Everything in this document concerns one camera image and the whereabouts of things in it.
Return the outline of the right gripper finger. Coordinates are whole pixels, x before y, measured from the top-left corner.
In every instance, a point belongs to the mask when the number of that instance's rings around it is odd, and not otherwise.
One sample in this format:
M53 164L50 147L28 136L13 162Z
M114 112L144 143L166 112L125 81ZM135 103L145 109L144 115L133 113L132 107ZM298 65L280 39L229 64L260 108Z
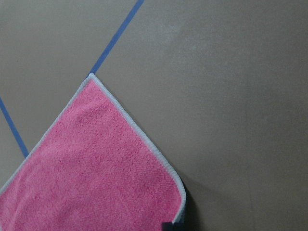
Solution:
M164 221L161 224L161 231L173 231L174 223L172 221Z

